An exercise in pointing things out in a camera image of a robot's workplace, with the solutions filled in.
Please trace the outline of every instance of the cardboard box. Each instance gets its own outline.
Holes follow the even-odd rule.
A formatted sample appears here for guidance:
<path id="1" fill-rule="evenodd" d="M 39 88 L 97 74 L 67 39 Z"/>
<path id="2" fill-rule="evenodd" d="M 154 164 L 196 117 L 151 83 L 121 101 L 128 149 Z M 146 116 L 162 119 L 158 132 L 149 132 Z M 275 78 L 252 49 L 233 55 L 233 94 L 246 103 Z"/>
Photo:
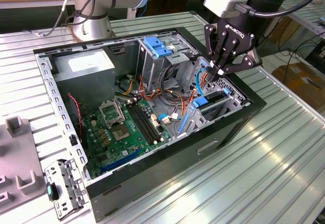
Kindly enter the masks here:
<path id="1" fill-rule="evenodd" d="M 286 65 L 280 66 L 272 75 L 282 82 L 285 68 Z M 306 64 L 300 62 L 289 65 L 284 84 L 319 113 L 325 110 L 325 80 Z"/>

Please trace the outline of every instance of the yellow wire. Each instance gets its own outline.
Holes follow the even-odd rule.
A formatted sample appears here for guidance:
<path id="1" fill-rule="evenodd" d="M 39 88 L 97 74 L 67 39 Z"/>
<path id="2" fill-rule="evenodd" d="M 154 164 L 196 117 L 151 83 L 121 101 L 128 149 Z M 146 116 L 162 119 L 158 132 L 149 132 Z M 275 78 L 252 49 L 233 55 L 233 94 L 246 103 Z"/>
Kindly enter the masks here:
<path id="1" fill-rule="evenodd" d="M 131 80 L 131 82 L 130 82 L 130 86 L 129 86 L 127 92 L 123 93 L 122 95 L 128 95 L 129 93 L 131 93 L 132 84 L 133 84 L 133 80 Z"/>

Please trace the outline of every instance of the blue expansion slot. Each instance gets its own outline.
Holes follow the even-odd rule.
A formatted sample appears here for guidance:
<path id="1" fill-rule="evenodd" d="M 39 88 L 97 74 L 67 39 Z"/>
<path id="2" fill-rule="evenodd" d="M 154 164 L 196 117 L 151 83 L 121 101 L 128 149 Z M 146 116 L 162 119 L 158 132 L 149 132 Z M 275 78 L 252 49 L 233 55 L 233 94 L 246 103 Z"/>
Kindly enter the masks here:
<path id="1" fill-rule="evenodd" d="M 137 154 L 141 151 L 142 149 L 138 149 L 137 151 L 133 152 L 132 154 L 129 154 L 128 156 L 122 158 L 122 159 L 119 159 L 118 161 L 114 162 L 114 163 L 111 163 L 107 166 L 104 166 L 104 167 L 101 167 L 101 172 L 107 172 L 107 171 L 110 171 L 118 166 L 121 166 L 123 165 L 124 163 L 126 162 L 129 162 L 131 161 L 132 159 L 135 159 L 137 157 Z"/>

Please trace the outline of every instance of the motherboard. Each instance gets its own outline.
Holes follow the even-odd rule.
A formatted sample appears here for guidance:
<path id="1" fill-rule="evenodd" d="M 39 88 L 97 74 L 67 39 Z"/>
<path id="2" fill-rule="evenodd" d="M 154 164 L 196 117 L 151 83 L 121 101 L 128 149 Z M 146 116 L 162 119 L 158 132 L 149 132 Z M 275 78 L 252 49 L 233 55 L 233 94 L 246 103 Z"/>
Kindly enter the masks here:
<path id="1" fill-rule="evenodd" d="M 84 150 L 91 178 L 171 141 L 171 134 L 156 119 L 145 100 L 123 105 L 117 101 L 105 103 L 83 116 L 87 136 Z"/>

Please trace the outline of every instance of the blue cable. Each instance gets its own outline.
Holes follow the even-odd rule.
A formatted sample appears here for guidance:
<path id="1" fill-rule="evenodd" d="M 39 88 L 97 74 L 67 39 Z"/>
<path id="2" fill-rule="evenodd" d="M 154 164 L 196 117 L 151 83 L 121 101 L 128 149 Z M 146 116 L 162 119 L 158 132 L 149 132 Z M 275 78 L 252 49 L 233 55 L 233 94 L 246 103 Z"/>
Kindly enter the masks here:
<path id="1" fill-rule="evenodd" d="M 201 95 L 203 95 L 203 92 L 202 92 L 202 90 L 200 88 L 200 72 L 201 71 L 206 71 L 206 69 L 205 68 L 201 68 L 200 70 L 198 70 L 198 73 L 197 73 L 197 88 L 198 88 L 199 93 Z"/>
<path id="2" fill-rule="evenodd" d="M 167 114 L 162 114 L 158 117 L 158 121 L 161 121 L 164 117 L 168 116 Z"/>
<path id="3" fill-rule="evenodd" d="M 144 6 L 144 10 L 143 10 L 142 14 L 140 15 L 140 17 L 142 17 L 143 14 L 146 12 L 146 10 L 147 10 L 147 5 L 148 5 L 148 3 L 146 3 L 146 5 Z"/>

